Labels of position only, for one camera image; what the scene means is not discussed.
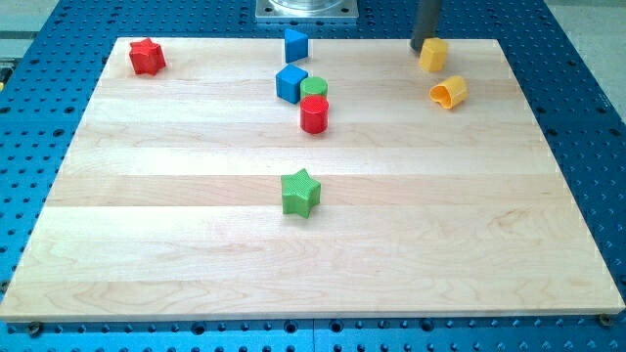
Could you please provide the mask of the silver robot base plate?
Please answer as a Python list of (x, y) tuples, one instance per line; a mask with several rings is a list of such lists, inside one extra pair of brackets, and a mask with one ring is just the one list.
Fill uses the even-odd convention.
[(255, 0), (255, 17), (264, 21), (346, 20), (359, 18), (357, 0)]

